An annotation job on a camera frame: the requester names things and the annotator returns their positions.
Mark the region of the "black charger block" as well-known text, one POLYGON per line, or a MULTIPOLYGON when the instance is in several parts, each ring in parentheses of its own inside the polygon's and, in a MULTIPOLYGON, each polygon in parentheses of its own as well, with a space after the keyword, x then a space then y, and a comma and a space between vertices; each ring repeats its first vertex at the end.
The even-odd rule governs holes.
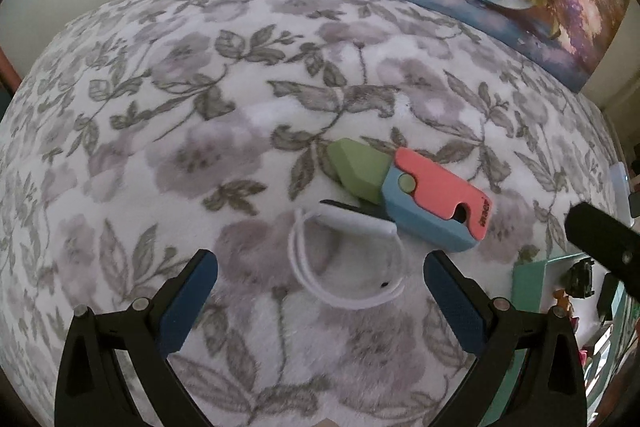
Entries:
POLYGON ((594 294, 592 267, 594 261, 584 258, 576 262, 567 272, 565 291, 570 297, 586 299, 594 294))

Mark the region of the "teal white shallow box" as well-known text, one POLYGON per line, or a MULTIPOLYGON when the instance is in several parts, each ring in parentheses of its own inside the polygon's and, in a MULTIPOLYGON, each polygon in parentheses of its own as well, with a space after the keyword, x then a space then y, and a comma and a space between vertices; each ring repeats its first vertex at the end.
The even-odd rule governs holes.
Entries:
POLYGON ((624 284, 592 258, 567 255, 517 265, 512 303, 532 312, 560 307, 573 321, 582 357, 587 423, 592 424, 634 337, 632 301, 624 284))

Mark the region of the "pink blue green toy knife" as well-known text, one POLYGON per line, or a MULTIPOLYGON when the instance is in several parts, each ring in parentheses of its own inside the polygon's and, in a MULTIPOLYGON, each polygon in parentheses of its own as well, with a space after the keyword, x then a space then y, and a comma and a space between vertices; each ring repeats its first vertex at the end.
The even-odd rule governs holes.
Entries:
POLYGON ((485 238, 491 199, 415 150, 401 147, 386 154, 341 139, 326 153, 346 191, 381 207, 399 228, 453 253, 468 251, 485 238))

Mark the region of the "white power strip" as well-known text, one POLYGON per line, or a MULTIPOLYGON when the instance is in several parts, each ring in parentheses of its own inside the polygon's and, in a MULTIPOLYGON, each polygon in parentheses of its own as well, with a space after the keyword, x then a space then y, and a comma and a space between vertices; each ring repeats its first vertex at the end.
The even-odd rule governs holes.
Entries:
POLYGON ((615 217, 620 222, 634 226, 639 217, 639 193, 631 191, 631 182, 623 161, 617 161, 610 167, 615 200, 615 217))

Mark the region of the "floral grey white blanket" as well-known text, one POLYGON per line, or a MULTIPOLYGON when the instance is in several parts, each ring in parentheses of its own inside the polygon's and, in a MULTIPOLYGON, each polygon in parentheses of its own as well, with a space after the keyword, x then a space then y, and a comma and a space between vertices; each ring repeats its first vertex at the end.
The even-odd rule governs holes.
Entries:
POLYGON ((68 23, 1 121, 1 366, 54 422, 76 307, 155 294, 201 248, 220 279, 171 364, 218 426, 425 426, 471 365, 407 237, 404 293, 345 311, 288 265, 299 207, 347 200, 328 147, 405 146, 485 191, 457 255, 488 294, 615 208, 597 106, 465 24, 397 0, 117 0, 68 23))

